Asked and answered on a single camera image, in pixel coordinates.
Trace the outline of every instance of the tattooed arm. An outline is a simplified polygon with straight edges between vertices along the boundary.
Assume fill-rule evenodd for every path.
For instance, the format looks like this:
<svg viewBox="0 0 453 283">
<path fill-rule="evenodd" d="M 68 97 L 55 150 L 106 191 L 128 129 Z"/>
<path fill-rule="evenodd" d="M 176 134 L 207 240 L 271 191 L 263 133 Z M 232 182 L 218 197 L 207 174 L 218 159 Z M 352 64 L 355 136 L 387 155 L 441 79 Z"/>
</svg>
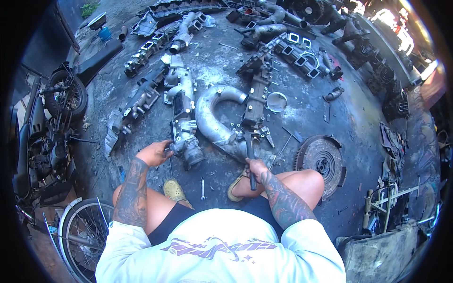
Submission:
<svg viewBox="0 0 453 283">
<path fill-rule="evenodd" d="M 266 188 L 272 215 L 285 230 L 304 219 L 316 219 L 308 204 L 272 174 L 260 159 L 246 159 L 258 182 Z"/>
<path fill-rule="evenodd" d="M 173 151 L 165 151 L 165 147 L 172 142 L 164 140 L 152 143 L 132 159 L 129 172 L 118 194 L 113 220 L 143 229 L 146 227 L 148 220 L 146 173 L 150 166 L 161 165 L 173 155 Z"/>
</svg>

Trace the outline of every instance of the tattoo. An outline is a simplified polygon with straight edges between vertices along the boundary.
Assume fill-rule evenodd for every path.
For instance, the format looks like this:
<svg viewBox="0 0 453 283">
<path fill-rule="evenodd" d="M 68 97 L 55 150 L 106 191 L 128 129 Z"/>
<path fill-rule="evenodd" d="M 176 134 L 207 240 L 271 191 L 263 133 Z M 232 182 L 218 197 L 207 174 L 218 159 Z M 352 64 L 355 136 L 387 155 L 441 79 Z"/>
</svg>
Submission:
<svg viewBox="0 0 453 283">
<path fill-rule="evenodd" d="M 148 165 L 134 157 L 130 170 L 121 186 L 112 219 L 124 224 L 146 227 L 148 203 L 146 173 Z"/>
<path fill-rule="evenodd" d="M 308 204 L 270 171 L 261 173 L 272 215 L 285 230 L 304 219 L 316 219 Z"/>
</svg>

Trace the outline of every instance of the motorcycle wheel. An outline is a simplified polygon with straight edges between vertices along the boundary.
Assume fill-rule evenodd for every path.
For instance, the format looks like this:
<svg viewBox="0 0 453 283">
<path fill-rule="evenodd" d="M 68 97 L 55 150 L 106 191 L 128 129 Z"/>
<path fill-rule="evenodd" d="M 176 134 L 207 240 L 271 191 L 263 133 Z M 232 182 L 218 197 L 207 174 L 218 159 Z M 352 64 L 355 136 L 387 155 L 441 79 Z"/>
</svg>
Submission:
<svg viewBox="0 0 453 283">
<path fill-rule="evenodd" d="M 109 223 L 113 217 L 113 206 L 100 200 L 102 212 Z M 83 200 L 72 207 L 63 221 L 60 251 L 63 260 L 74 271 L 79 283 L 95 283 L 96 266 L 105 248 L 108 227 L 102 217 L 97 199 Z M 102 248 L 93 249 L 69 240 L 69 234 L 89 240 Z"/>
<path fill-rule="evenodd" d="M 63 112 L 63 118 L 70 115 L 72 112 L 71 119 L 73 121 L 82 119 L 85 115 L 88 102 L 87 90 L 82 81 L 77 76 L 69 76 L 69 73 L 66 70 L 60 70 L 52 75 L 49 85 L 69 86 L 65 91 L 44 93 L 46 107 L 50 115 L 57 119 L 58 114 L 61 112 Z"/>
</svg>

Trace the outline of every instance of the black shorts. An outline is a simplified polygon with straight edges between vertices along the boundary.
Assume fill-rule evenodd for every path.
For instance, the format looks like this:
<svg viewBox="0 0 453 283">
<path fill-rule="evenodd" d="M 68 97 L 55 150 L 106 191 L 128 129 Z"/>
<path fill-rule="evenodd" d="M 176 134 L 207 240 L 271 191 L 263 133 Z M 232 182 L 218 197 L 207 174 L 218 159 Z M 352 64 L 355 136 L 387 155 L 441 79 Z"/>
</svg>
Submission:
<svg viewBox="0 0 453 283">
<path fill-rule="evenodd" d="M 265 197 L 259 196 L 254 198 L 239 210 L 253 214 L 269 223 L 275 229 L 275 232 L 280 240 L 283 234 L 283 229 L 277 221 L 275 221 L 272 211 L 270 210 L 269 201 Z M 162 223 L 148 235 L 149 241 L 153 246 L 165 242 L 176 226 L 195 214 L 197 214 L 195 210 L 176 203 Z"/>
</svg>

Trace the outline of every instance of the sandal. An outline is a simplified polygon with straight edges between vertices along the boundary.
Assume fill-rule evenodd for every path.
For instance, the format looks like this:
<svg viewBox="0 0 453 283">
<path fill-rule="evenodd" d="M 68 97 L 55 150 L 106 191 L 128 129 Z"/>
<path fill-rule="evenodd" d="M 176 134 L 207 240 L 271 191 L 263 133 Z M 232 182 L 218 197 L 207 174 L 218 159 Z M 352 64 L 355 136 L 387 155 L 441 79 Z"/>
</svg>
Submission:
<svg viewBox="0 0 453 283">
<path fill-rule="evenodd" d="M 186 199 L 183 188 L 181 188 L 181 185 L 178 184 L 178 181 L 176 181 L 175 179 L 168 179 L 167 181 L 165 181 L 164 195 L 169 199 L 174 200 L 175 202 L 185 201 L 190 206 L 190 209 L 195 210 L 190 202 Z"/>
<path fill-rule="evenodd" d="M 243 178 L 243 177 L 247 177 L 247 173 L 246 173 L 246 169 L 244 168 L 244 170 L 242 171 L 242 173 L 239 175 L 239 177 L 236 178 L 236 180 L 234 180 L 233 183 L 231 183 L 231 185 L 229 186 L 228 188 L 228 198 L 230 199 L 230 201 L 234 201 L 234 202 L 238 202 L 238 201 L 242 201 L 242 199 L 244 197 L 235 197 L 233 194 L 232 194 L 232 191 L 233 191 L 233 188 L 237 185 L 237 183 L 239 183 L 239 181 Z"/>
</svg>

